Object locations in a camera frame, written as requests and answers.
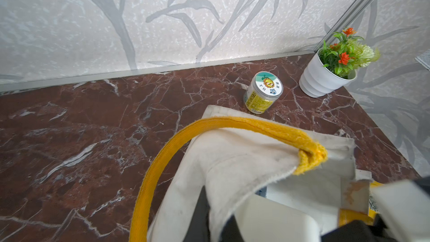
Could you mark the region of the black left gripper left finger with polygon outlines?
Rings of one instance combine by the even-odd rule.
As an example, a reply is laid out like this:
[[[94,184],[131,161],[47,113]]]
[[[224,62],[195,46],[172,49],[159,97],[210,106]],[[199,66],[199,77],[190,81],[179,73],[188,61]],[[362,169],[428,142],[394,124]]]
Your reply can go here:
[[[207,199],[206,187],[203,186],[183,242],[210,242],[210,209],[211,207]]]

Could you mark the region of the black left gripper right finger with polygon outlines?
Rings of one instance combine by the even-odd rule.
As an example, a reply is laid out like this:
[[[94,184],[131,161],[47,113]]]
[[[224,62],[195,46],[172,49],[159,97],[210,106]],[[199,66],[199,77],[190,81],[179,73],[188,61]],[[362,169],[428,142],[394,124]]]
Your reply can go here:
[[[232,215],[225,224],[220,236],[221,242],[244,242],[237,224],[235,215]]]

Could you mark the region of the white canvas bag yellow handles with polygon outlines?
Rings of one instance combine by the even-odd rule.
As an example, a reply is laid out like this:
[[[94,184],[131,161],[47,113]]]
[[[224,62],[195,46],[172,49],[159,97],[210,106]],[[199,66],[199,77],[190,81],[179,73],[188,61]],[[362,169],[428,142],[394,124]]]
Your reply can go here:
[[[210,105],[175,134],[146,172],[135,203],[131,242],[182,242],[203,186],[209,230],[219,242],[238,207],[264,187],[269,198],[311,216],[325,234],[347,212],[369,220],[374,182],[358,170],[351,138],[301,130]]]

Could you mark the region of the white rectangular alarm clock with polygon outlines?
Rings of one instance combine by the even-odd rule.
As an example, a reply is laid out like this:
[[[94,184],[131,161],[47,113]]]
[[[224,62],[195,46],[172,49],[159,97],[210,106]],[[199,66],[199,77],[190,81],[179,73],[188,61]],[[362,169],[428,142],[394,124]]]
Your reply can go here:
[[[309,215],[263,198],[250,196],[235,211],[246,242],[319,242],[320,227]]]

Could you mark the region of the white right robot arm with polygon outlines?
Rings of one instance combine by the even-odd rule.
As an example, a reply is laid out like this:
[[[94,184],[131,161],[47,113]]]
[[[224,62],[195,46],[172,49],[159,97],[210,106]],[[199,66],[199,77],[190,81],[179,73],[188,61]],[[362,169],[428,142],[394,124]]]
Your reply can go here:
[[[321,237],[322,242],[428,242],[430,178],[403,180],[372,191],[378,214],[371,225],[354,220]]]

